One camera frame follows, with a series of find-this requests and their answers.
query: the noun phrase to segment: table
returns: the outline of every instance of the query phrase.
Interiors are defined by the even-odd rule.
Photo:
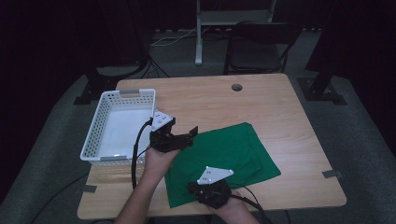
[[[197,0],[197,42],[195,51],[195,65],[202,64],[201,38],[203,25],[235,25],[240,21],[268,21],[271,22],[276,0],[271,0],[268,10],[233,10],[233,11],[202,11],[201,0]]]
[[[241,91],[232,85],[240,84]],[[289,79],[283,74],[220,77],[130,79],[118,90],[155,89],[157,107],[177,118],[172,133],[199,132],[249,122],[282,175],[254,184],[265,210],[341,206],[347,198],[336,177],[322,172],[332,167],[315,135]],[[130,166],[92,167],[78,208],[83,219],[116,217],[132,192]],[[252,199],[247,191],[243,196]],[[156,189],[148,216],[208,214],[197,202],[170,209],[164,180]]]

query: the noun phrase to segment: green towel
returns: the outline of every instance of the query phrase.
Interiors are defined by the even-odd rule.
[[[233,170],[227,182],[244,186],[280,175],[251,124],[240,123],[199,133],[194,145],[180,151],[165,175],[171,208],[195,201],[187,184],[198,180],[206,166]]]

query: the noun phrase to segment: wire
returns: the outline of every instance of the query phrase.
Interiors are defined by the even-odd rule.
[[[260,213],[262,214],[262,223],[263,224],[266,224],[266,223],[273,224],[272,221],[265,215],[265,212],[264,212],[264,209],[262,209],[262,206],[259,205],[258,203],[254,203],[249,198],[246,198],[246,197],[242,198],[242,197],[239,197],[239,196],[236,196],[236,195],[233,195],[233,194],[231,194],[230,197],[235,198],[235,199],[239,199],[242,202],[248,203],[251,206],[253,206],[254,208],[258,209],[260,211]]]
[[[170,46],[175,44],[177,41],[181,40],[182,38],[185,38],[187,36],[194,36],[194,35],[190,35],[192,32],[194,32],[197,28],[195,27],[194,29],[190,30],[186,35],[181,35],[181,36],[177,36],[177,37],[165,37],[162,38],[160,40],[155,41],[154,43],[150,44],[152,47],[166,47],[166,46]],[[163,44],[163,45],[157,45],[157,43],[163,41],[163,40],[167,40],[167,39],[175,39],[174,41],[172,41],[169,44]]]
[[[139,153],[139,155],[137,155],[137,158],[139,158],[143,153],[145,153],[147,150],[149,150],[151,148],[151,146],[148,146],[145,150],[143,150],[142,152]]]
[[[257,203],[258,205],[260,205],[260,204],[259,204],[259,201],[258,201],[257,198],[256,198],[256,195],[254,195],[254,193],[253,193],[250,189],[248,189],[246,186],[243,186],[243,185],[240,185],[240,184],[235,184],[235,183],[229,183],[229,185],[236,185],[236,186],[238,186],[238,187],[241,187],[241,188],[246,189],[246,190],[249,191],[250,194],[253,196],[253,198],[254,198],[254,200],[256,201],[256,203]]]
[[[288,218],[288,223],[291,224],[291,219],[288,210],[284,210],[286,213],[286,217]]]
[[[139,149],[139,140],[140,136],[142,135],[142,132],[145,130],[145,128],[152,123],[152,118],[150,118],[148,121],[146,121],[142,128],[140,128],[139,133],[137,134],[136,141],[134,143],[134,153],[132,156],[132,164],[131,164],[131,178],[132,178],[132,187],[136,187],[136,162],[137,162],[137,150]]]
[[[158,73],[158,70],[161,70],[167,77],[170,77],[165,71],[163,71],[163,69],[161,69],[161,67],[154,61],[154,59],[151,58],[150,55],[148,55],[148,59],[149,59],[148,68],[147,68],[146,71],[143,73],[143,75],[140,77],[140,79],[142,79],[145,75],[147,75],[147,78],[149,78],[149,75],[150,75],[151,73],[154,73],[154,72],[157,73],[157,77],[160,77],[160,74]],[[150,69],[150,67],[154,68],[154,71],[148,72],[148,70]]]
[[[90,224],[96,224],[96,223],[103,222],[103,221],[114,223],[114,220],[112,220],[112,219],[103,219],[103,220],[95,220],[93,222],[90,222]]]
[[[250,189],[248,189],[246,186],[243,186],[243,185],[240,185],[240,184],[235,184],[235,183],[229,183],[229,185],[236,185],[236,186],[238,186],[238,187],[241,187],[241,188],[246,189],[246,190],[249,191],[250,194],[253,196],[253,198],[254,198],[254,200],[256,201],[256,203],[257,203],[259,206],[261,206],[260,203],[259,203],[259,201],[257,200],[256,196],[254,195],[254,193],[253,193]],[[287,219],[288,219],[288,223],[291,224],[291,218],[290,218],[289,212],[288,212],[287,210],[284,210],[284,212],[286,213],[286,217],[287,217]]]
[[[104,79],[104,81],[119,81],[119,80],[125,79],[127,77],[131,77],[135,74],[138,74],[146,67],[147,63],[148,63],[147,59],[141,60],[138,63],[138,67],[134,71],[125,73],[125,74],[121,74],[121,75],[107,76],[107,75],[100,74],[99,72],[98,72],[98,74],[100,75],[101,78]]]
[[[69,188],[70,186],[72,186],[73,184],[75,184],[76,182],[78,182],[80,179],[84,178],[85,176],[87,176],[89,174],[89,172],[85,173],[84,175],[79,176],[78,178],[76,178],[75,180],[73,180],[72,182],[70,182],[69,184],[67,184],[66,186],[64,186],[63,188],[61,188],[60,190],[58,190],[58,192],[56,192],[41,208],[40,210],[37,212],[37,214],[35,214],[35,217],[32,219],[32,224],[35,223],[35,220],[41,215],[41,213],[44,211],[44,209],[49,205],[49,203],[51,203],[58,195],[60,195],[64,190],[66,190],[67,188]]]

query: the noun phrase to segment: chair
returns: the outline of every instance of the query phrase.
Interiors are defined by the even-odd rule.
[[[288,52],[301,31],[302,27],[290,22],[237,23],[228,37],[223,74],[283,73]]]

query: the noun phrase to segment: white plastic basket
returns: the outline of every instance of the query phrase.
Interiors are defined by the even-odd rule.
[[[152,89],[103,92],[80,158],[94,166],[131,164],[137,134],[155,108]],[[142,132],[138,153],[149,145],[149,132]]]

